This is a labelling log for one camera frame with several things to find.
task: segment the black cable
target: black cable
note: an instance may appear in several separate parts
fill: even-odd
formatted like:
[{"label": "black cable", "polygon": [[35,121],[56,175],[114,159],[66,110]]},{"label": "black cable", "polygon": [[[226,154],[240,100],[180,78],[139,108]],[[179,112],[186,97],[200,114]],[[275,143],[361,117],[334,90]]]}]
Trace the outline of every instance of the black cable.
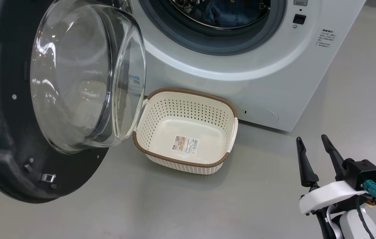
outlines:
[{"label": "black cable", "polygon": [[375,237],[373,237],[371,231],[369,230],[365,222],[365,219],[363,219],[362,210],[360,210],[360,205],[359,205],[359,197],[356,197],[356,210],[357,210],[357,213],[359,214],[359,219],[362,221],[365,231],[369,234],[370,239],[375,239]]}]

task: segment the white basket handle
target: white basket handle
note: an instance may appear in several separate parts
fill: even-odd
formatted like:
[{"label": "white basket handle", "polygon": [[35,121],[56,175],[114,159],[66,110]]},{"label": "white basket handle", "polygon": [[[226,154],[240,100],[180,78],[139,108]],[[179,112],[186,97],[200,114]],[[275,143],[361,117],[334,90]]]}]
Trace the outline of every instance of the white basket handle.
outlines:
[{"label": "white basket handle", "polygon": [[144,118],[145,112],[147,111],[147,108],[148,108],[148,105],[149,105],[148,103],[149,103],[148,100],[144,100],[144,101],[142,102],[141,112],[140,112],[141,117],[139,117],[138,122],[136,123],[136,127],[135,127],[135,129],[134,129],[135,132],[138,131],[138,129],[139,129],[139,125],[141,124],[142,119]]},{"label": "white basket handle", "polygon": [[237,133],[238,133],[238,118],[235,118],[234,126],[232,127],[231,142],[229,143],[229,146],[228,146],[228,153],[231,152],[232,147],[234,146]]}]

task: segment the beige basket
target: beige basket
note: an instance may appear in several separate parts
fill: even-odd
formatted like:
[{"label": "beige basket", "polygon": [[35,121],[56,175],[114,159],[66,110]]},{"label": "beige basket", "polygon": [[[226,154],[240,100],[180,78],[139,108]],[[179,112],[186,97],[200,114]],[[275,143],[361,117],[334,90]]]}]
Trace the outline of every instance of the beige basket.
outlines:
[{"label": "beige basket", "polygon": [[226,100],[175,88],[152,92],[133,141],[160,165],[194,174],[213,174],[232,150],[238,115]]}]

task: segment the gray floor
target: gray floor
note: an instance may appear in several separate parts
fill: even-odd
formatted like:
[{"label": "gray floor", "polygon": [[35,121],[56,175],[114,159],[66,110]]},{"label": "gray floor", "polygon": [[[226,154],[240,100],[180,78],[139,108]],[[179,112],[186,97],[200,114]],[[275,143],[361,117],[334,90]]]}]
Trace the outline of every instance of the gray floor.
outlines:
[{"label": "gray floor", "polygon": [[[0,193],[0,238],[320,238],[317,220],[298,209],[307,189],[295,138],[325,185],[335,174],[322,133],[345,158],[376,164],[376,9],[364,7],[291,133],[241,124],[211,176],[156,165],[127,141],[67,197],[33,205]],[[376,207],[367,212],[376,223]]]}]

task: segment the washing machine door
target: washing machine door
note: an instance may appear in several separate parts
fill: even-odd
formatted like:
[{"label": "washing machine door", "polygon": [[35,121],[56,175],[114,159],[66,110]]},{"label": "washing machine door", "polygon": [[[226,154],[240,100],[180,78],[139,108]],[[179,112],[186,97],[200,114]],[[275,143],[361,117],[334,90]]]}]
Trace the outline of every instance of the washing machine door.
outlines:
[{"label": "washing machine door", "polygon": [[30,203],[74,192],[130,137],[144,85],[128,13],[93,0],[0,1],[0,191]]}]

